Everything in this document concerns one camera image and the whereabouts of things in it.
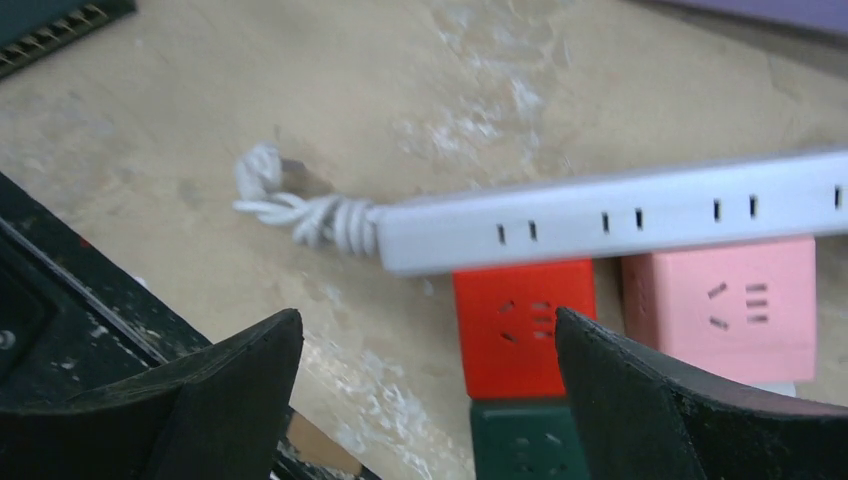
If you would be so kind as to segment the white power strip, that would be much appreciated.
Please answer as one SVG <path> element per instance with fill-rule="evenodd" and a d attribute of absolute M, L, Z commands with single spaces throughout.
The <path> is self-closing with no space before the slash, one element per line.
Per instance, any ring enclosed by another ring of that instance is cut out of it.
<path fill-rule="evenodd" d="M 839 234 L 843 150 L 577 177 L 384 208 L 384 268 L 400 276 Z"/>

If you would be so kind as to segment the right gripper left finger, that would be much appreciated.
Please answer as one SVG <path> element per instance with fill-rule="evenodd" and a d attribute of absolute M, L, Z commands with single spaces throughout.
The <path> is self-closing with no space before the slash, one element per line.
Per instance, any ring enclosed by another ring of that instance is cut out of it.
<path fill-rule="evenodd" d="M 285 309 L 200 351 L 1 412 L 5 479 L 266 479 L 303 346 Z"/>

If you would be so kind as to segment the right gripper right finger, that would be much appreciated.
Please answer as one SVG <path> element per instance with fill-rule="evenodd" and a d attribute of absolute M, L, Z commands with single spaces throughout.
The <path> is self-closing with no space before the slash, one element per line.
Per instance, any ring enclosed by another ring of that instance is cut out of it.
<path fill-rule="evenodd" d="M 847 410 L 737 383 L 568 309 L 559 368 L 594 479 L 843 479 Z"/>

